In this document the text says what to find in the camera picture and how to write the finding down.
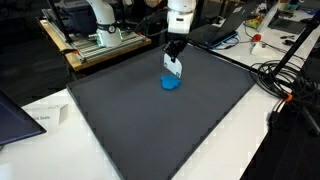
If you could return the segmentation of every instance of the monitor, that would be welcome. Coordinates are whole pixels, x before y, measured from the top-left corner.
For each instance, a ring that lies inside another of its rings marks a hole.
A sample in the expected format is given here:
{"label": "monitor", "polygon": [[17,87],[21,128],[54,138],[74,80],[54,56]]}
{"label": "monitor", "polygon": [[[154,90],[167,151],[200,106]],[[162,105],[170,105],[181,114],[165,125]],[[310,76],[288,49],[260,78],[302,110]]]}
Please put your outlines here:
{"label": "monitor", "polygon": [[0,146],[45,132],[42,126],[0,90]]}

